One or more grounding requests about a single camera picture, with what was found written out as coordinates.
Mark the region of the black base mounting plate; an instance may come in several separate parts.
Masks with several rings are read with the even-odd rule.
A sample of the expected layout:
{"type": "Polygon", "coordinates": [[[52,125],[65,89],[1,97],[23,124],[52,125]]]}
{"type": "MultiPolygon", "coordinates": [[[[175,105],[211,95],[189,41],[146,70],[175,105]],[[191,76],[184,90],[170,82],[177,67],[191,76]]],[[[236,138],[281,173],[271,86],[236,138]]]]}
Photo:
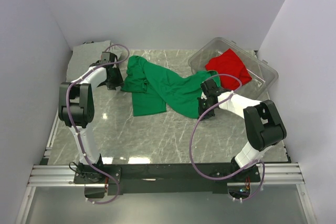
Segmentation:
{"type": "Polygon", "coordinates": [[[101,169],[110,177],[88,165],[77,164],[73,182],[75,185],[85,185],[85,195],[89,198],[102,198],[103,193],[109,196],[115,193],[226,194],[228,183],[260,182],[256,165],[226,180],[222,178],[235,169],[231,163],[198,163],[197,168],[210,178],[199,175],[191,164],[104,164],[101,169]]]}

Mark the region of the aluminium frame rail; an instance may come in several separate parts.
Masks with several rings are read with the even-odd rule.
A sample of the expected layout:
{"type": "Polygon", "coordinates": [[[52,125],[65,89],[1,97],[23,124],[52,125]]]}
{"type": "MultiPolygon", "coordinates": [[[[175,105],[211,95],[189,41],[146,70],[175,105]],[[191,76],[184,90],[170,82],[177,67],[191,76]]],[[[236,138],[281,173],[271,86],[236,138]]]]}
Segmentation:
{"type": "MultiPolygon", "coordinates": [[[[73,187],[75,172],[65,165],[35,165],[31,171],[28,187],[73,187]]],[[[305,180],[297,163],[265,164],[265,185],[300,185],[305,180]]]]}

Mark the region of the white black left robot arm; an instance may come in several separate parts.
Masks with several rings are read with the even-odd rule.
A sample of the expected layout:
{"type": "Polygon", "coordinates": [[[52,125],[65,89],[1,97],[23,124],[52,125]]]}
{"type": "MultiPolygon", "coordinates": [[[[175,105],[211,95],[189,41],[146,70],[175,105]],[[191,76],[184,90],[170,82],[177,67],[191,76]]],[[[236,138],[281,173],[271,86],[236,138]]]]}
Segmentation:
{"type": "Polygon", "coordinates": [[[115,90],[123,86],[119,67],[89,67],[79,78],[63,82],[59,88],[58,117],[69,127],[79,151],[79,162],[91,165],[86,176],[91,182],[104,179],[105,170],[100,167],[101,154],[96,147],[91,122],[95,114],[93,91],[100,86],[115,90]]]}

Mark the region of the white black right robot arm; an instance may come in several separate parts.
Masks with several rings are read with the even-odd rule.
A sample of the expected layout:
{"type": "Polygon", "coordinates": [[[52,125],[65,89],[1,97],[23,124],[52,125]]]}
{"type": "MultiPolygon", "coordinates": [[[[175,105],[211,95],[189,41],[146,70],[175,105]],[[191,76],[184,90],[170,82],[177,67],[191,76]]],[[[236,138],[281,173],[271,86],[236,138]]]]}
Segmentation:
{"type": "Polygon", "coordinates": [[[232,91],[220,94],[201,94],[199,98],[200,114],[215,104],[244,119],[247,143],[233,158],[234,166],[230,175],[241,182],[248,175],[253,161],[260,161],[264,154],[286,138],[287,131],[272,100],[253,100],[232,91]]]}

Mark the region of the folded grey t shirt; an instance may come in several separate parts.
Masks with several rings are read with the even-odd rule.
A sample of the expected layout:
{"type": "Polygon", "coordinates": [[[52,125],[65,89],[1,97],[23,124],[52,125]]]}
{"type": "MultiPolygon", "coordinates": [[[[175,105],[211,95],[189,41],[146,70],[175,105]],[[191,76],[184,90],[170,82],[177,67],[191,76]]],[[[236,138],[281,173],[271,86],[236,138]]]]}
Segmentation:
{"type": "Polygon", "coordinates": [[[110,45],[111,41],[106,40],[75,46],[68,63],[66,81],[74,81],[83,75],[92,63],[100,60],[102,52],[110,45]]]}

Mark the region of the red t shirt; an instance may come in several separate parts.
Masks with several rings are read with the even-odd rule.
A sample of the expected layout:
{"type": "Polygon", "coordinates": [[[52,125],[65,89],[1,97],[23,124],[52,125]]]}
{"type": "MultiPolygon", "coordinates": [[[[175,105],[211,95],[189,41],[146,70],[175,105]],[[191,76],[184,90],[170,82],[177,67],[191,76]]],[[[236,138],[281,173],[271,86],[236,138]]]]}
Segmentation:
{"type": "MultiPolygon", "coordinates": [[[[205,65],[207,71],[214,70],[218,74],[228,74],[236,77],[245,85],[252,81],[252,77],[248,73],[245,65],[237,56],[237,54],[228,49],[220,56],[214,57],[205,65]]],[[[235,90],[239,87],[239,82],[229,76],[220,76],[221,86],[224,89],[235,90]]]]}

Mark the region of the clear plastic bin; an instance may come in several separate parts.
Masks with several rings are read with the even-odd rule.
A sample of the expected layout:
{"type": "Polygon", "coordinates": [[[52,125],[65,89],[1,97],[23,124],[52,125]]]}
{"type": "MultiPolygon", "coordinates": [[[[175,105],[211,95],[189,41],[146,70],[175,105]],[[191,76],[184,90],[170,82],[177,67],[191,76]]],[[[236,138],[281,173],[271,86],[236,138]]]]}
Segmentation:
{"type": "Polygon", "coordinates": [[[268,100],[268,89],[278,79],[278,72],[268,66],[267,62],[257,59],[254,51],[245,51],[239,48],[233,41],[220,37],[212,39],[189,58],[188,65],[191,68],[191,72],[195,74],[197,71],[205,70],[205,65],[209,60],[220,56],[228,49],[233,50],[240,58],[252,77],[252,81],[243,85],[237,93],[253,100],[268,100]]]}

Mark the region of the green t shirt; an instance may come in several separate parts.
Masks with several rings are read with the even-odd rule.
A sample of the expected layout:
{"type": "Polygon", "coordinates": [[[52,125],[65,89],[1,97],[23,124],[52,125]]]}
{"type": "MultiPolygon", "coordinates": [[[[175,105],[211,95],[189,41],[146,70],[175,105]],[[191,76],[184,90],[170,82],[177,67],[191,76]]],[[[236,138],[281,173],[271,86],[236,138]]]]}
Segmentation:
{"type": "Polygon", "coordinates": [[[198,98],[202,94],[201,83],[217,72],[198,71],[186,78],[162,66],[148,62],[141,56],[128,60],[127,77],[122,91],[132,93],[134,116],[154,115],[166,112],[166,107],[187,118],[198,118],[198,98]]]}

